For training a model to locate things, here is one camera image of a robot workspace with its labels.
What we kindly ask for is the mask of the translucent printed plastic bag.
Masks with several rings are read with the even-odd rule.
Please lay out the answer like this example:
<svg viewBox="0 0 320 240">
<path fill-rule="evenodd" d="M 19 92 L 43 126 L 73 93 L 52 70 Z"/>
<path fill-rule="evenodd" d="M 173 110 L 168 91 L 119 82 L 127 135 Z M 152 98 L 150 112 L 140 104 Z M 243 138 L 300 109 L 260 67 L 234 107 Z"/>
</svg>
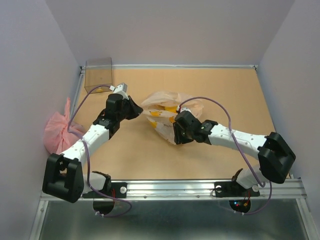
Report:
<svg viewBox="0 0 320 240">
<path fill-rule="evenodd" d="M 182 92 L 157 91 L 150 94 L 142 103 L 142 114 L 151 124 L 154 130 L 166 141 L 175 144 L 173 123 L 176 113 L 160 110 L 159 106 L 179 106 L 180 103 L 192 98 L 191 95 Z"/>
</svg>

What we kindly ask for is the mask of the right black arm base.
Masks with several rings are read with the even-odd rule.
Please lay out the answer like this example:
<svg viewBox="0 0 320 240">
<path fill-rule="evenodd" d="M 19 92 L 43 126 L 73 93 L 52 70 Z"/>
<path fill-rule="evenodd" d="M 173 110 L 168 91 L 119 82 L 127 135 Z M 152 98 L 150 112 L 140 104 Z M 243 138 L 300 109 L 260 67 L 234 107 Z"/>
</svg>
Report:
<svg viewBox="0 0 320 240">
<path fill-rule="evenodd" d="M 239 169 L 229 181 L 216 181 L 210 195 L 216 198 L 259 197 L 259 190 L 254 191 L 252 187 L 245 189 L 236 182 L 237 177 L 242 170 L 242 168 Z"/>
</svg>

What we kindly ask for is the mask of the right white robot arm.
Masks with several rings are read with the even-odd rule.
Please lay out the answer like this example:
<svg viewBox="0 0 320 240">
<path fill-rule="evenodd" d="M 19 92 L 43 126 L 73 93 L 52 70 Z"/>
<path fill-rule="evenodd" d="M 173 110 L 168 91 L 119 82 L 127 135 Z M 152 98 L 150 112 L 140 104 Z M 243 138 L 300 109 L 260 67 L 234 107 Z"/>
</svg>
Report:
<svg viewBox="0 0 320 240">
<path fill-rule="evenodd" d="M 277 132 L 255 135 L 228 127 L 212 120 L 200 122 L 190 111 L 177 114 L 173 123 L 174 142 L 177 145 L 205 143 L 238 150 L 242 156 L 258 160 L 255 166 L 240 169 L 221 192 L 242 195 L 260 183 L 283 184 L 296 160 L 296 155 Z"/>
</svg>

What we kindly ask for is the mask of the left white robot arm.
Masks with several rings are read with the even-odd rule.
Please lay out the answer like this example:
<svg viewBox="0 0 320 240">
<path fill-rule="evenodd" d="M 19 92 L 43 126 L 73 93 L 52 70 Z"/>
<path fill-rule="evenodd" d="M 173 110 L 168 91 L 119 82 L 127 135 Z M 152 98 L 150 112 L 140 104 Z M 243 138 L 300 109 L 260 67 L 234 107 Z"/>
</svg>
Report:
<svg viewBox="0 0 320 240">
<path fill-rule="evenodd" d="M 110 176 L 98 171 L 83 174 L 83 165 L 88 164 L 88 158 L 111 139 L 121 121 L 135 119 L 142 112 L 130 96 L 110 94 L 105 109 L 83 137 L 62 153 L 48 157 L 42 191 L 70 203 L 93 190 L 100 197 L 108 196 L 111 193 Z"/>
</svg>

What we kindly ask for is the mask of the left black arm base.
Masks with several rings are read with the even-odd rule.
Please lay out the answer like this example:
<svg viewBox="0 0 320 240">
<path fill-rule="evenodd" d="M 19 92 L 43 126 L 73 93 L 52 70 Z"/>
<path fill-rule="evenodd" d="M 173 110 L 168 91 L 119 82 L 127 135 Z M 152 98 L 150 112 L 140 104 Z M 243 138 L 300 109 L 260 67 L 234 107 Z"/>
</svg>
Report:
<svg viewBox="0 0 320 240">
<path fill-rule="evenodd" d="M 109 174 L 99 171 L 93 171 L 89 175 L 90 185 L 98 191 L 98 193 L 92 190 L 88 185 L 87 175 L 83 176 L 84 189 L 82 195 L 84 198 L 98 198 L 103 197 L 102 194 L 119 199 L 125 199 L 127 197 L 128 183 L 125 181 L 112 181 Z"/>
</svg>

